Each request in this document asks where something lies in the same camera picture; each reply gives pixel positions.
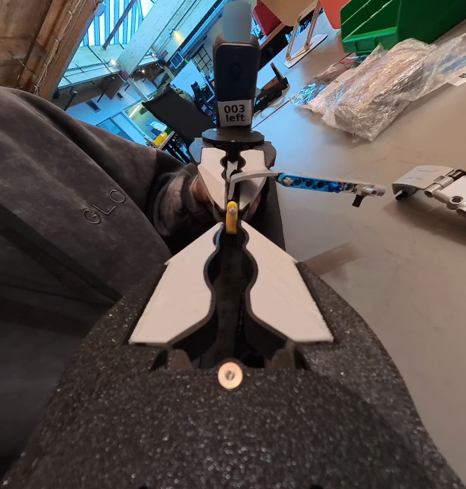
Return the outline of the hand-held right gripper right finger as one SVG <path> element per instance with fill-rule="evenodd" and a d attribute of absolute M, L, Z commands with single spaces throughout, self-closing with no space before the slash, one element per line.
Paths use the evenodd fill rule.
<path fill-rule="evenodd" d="M 256 278 L 249 292 L 254 318 L 296 344 L 333 342 L 333 335 L 313 299 L 297 261 L 248 223 L 241 222 L 246 252 Z"/>

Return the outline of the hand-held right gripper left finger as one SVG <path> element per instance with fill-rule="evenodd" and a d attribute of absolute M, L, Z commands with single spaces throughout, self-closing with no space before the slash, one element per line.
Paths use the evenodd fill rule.
<path fill-rule="evenodd" d="M 202 327 L 212 311 L 206 266 L 217 252 L 217 223 L 165 263 L 165 270 L 129 338 L 130 345 L 173 346 Z"/>

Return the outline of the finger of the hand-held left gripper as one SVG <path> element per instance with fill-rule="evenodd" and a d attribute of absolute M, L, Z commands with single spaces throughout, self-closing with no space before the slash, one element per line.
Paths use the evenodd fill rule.
<path fill-rule="evenodd" d="M 198 165 L 198 179 L 210 199 L 214 217 L 217 221 L 225 221 L 228 183 L 226 181 L 227 153 L 218 148 L 203 148 Z"/>
<path fill-rule="evenodd" d="M 270 175 L 265 165 L 264 152 L 246 150 L 233 162 L 233 201 L 236 202 L 237 220 L 245 220 L 254 204 L 261 198 Z"/>

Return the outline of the grey blue toy assembly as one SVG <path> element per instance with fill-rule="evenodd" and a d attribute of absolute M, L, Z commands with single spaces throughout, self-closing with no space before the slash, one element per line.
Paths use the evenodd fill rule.
<path fill-rule="evenodd" d="M 382 197 L 386 193 L 386 187 L 380 184 L 367 182 L 354 182 L 345 180 L 330 180 L 298 174 L 276 172 L 269 169 L 250 170 L 233 174 L 226 186 L 226 201 L 233 200 L 236 185 L 245 181 L 261 179 L 258 190 L 248 191 L 245 194 L 244 204 L 248 205 L 256 199 L 256 196 L 265 184 L 265 180 L 274 179 L 281 186 L 291 189 L 312 190 L 325 193 L 343 193 L 354 196 L 352 206 L 359 207 L 366 197 Z"/>

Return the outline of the grey hinged toy assembly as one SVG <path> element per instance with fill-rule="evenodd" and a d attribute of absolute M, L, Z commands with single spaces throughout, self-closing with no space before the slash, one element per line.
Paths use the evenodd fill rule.
<path fill-rule="evenodd" d="M 466 171 L 445 166 L 421 165 L 393 182 L 396 200 L 418 192 L 466 217 Z"/>

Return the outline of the person's left forearm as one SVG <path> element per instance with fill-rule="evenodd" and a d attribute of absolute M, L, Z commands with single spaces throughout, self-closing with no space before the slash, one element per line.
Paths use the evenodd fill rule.
<path fill-rule="evenodd" d="M 162 155 L 146 204 L 146 215 L 172 254 L 217 224 L 214 215 L 193 194 L 197 165 Z"/>

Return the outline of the black brown desk device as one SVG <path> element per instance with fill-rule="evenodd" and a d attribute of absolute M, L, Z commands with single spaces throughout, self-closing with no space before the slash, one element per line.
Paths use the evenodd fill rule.
<path fill-rule="evenodd" d="M 284 77 L 274 63 L 270 63 L 270 68 L 274 77 L 261 89 L 257 89 L 254 99 L 253 114 L 262 112 L 273 102 L 277 101 L 289 87 L 289 82 Z"/>

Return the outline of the person's left hand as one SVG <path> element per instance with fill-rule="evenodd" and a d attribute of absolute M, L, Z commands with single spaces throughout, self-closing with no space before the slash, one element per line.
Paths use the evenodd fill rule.
<path fill-rule="evenodd" d="M 202 204 L 206 206 L 208 211 L 210 211 L 212 214 L 214 214 L 213 210 L 213 205 L 208 198 L 207 193 L 205 192 L 201 182 L 199 179 L 195 181 L 193 184 L 193 194 L 195 198 L 200 201 Z M 254 202 L 249 206 L 248 212 L 244 215 L 244 221 L 249 222 L 253 216 L 255 215 L 257 208 L 259 207 L 259 204 L 261 203 L 261 198 L 262 198 L 262 192 L 260 192 Z"/>

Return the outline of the red box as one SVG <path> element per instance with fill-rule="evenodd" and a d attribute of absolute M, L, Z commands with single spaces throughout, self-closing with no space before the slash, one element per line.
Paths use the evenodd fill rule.
<path fill-rule="evenodd" d="M 256 1 L 252 15 L 264 36 L 272 34 L 282 25 L 280 19 L 262 1 Z"/>

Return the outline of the plywood stand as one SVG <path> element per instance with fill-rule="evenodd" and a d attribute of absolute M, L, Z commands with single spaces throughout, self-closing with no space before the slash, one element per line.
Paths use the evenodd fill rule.
<path fill-rule="evenodd" d="M 326 34 L 315 34 L 315 26 L 322 12 L 321 1 L 257 1 L 264 10 L 279 20 L 271 32 L 261 40 L 260 68 L 276 56 L 274 48 L 281 47 L 284 65 L 292 68 L 326 38 Z M 303 44 L 296 41 L 297 32 L 303 21 L 310 20 L 309 27 L 302 35 Z"/>

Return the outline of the crumpled clear plastic bag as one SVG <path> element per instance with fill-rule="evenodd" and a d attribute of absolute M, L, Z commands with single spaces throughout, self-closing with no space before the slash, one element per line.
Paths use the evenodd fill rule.
<path fill-rule="evenodd" d="M 364 57 L 356 56 L 352 53 L 339 62 L 332 64 L 325 71 L 316 75 L 307 84 L 300 87 L 290 98 L 291 103 L 296 107 L 306 106 L 340 76 L 344 75 L 347 71 L 358 67 L 363 61 Z"/>

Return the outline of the orange plastic carry case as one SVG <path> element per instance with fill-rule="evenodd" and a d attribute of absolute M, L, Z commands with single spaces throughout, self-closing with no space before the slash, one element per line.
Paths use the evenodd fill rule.
<path fill-rule="evenodd" d="M 321 0 L 322 9 L 328 19 L 329 24 L 334 29 L 341 28 L 341 9 L 350 1 L 348 0 Z"/>

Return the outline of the clear bag of dark parts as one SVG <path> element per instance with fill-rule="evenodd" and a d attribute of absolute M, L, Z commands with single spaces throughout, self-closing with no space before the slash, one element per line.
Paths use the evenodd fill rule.
<path fill-rule="evenodd" d="M 311 107 L 327 125 L 373 142 L 412 102 L 445 83 L 458 44 L 457 39 L 440 45 L 407 39 L 389 50 L 378 46 Z"/>

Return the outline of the green storage bin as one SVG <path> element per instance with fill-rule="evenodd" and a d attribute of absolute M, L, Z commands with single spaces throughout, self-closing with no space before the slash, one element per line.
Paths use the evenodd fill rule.
<path fill-rule="evenodd" d="M 367 55 L 406 39 L 432 43 L 466 19 L 466 1 L 349 1 L 340 16 L 344 52 Z"/>

